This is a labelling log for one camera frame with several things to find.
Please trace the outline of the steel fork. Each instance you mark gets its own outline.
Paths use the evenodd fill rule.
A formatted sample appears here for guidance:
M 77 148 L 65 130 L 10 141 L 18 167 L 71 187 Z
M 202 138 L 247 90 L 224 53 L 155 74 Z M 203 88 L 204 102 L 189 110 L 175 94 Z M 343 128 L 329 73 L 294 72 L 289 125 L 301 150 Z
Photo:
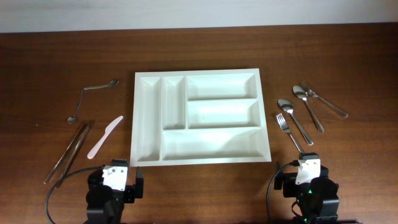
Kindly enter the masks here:
M 331 104 L 330 102 L 328 102 L 324 98 L 322 98 L 319 95 L 317 95 L 313 90 L 309 89 L 309 87 L 304 82 L 301 82 L 300 86 L 308 93 L 309 96 L 311 96 L 313 98 L 318 98 L 321 102 L 323 102 L 324 104 L 329 106 L 333 111 L 335 111 L 337 114 L 339 114 L 343 118 L 347 118 L 348 117 L 348 113 L 345 113 L 344 111 L 342 111 L 339 108 L 337 108 L 335 105 Z
M 283 117 L 282 113 L 279 113 L 276 115 L 276 120 L 277 123 L 280 127 L 281 130 L 283 130 L 283 132 L 287 133 L 289 135 L 289 137 L 291 138 L 292 142 L 295 144 L 295 147 L 298 149 L 298 151 L 303 154 L 305 151 L 303 150 L 303 148 L 301 147 L 301 145 L 299 144 L 299 142 L 296 140 L 296 138 L 294 137 L 294 135 L 291 133 L 289 125 L 287 124 L 285 118 Z

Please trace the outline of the steel tablespoon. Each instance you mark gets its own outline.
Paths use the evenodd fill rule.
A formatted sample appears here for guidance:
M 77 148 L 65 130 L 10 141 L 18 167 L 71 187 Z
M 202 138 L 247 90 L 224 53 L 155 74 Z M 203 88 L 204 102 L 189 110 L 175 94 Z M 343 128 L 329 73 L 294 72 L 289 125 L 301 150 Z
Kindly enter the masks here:
M 300 130 L 304 140 L 306 141 L 306 143 L 309 146 L 313 145 L 313 140 L 312 138 L 308 135 L 308 133 L 306 132 L 306 130 L 304 130 L 304 128 L 302 127 L 302 125 L 300 124 L 300 122 L 297 120 L 297 118 L 294 115 L 294 105 L 292 102 L 290 102 L 289 100 L 285 100 L 285 99 L 278 99 L 277 101 L 278 106 L 284 110 L 285 112 L 287 112 L 293 119 L 294 123 L 296 124 L 296 126 L 298 127 L 298 129 Z
M 321 122 L 319 121 L 319 119 L 317 118 L 317 116 L 315 115 L 313 110 L 311 109 L 310 105 L 308 104 L 308 93 L 301 86 L 298 86 L 298 85 L 293 86 L 292 90 L 293 90 L 294 95 L 297 98 L 300 98 L 304 102 L 305 106 L 308 109 L 308 112 L 310 113 L 310 116 L 313 119 L 313 122 L 315 123 L 317 131 L 319 133 L 324 133 L 325 130 L 324 130 L 323 125 L 321 124 Z

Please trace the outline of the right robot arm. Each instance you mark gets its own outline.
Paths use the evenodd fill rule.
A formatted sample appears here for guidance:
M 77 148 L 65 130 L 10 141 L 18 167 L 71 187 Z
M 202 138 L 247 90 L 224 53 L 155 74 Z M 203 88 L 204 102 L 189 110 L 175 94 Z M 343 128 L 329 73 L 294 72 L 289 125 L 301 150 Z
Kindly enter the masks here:
M 321 165 L 318 154 L 301 153 L 298 160 L 284 166 L 276 164 L 276 172 L 270 184 L 281 190 L 285 198 L 294 198 L 291 210 L 294 223 L 336 223 L 340 200 L 339 185 L 329 179 L 329 170 Z

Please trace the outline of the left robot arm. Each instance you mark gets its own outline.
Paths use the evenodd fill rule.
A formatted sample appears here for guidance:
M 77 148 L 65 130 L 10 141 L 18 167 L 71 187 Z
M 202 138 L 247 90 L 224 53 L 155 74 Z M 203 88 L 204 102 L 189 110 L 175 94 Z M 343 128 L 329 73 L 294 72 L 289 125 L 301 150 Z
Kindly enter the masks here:
M 133 204 L 144 195 L 144 176 L 136 170 L 135 183 L 127 184 L 129 163 L 113 159 L 88 177 L 86 195 L 87 223 L 121 223 L 125 204 Z

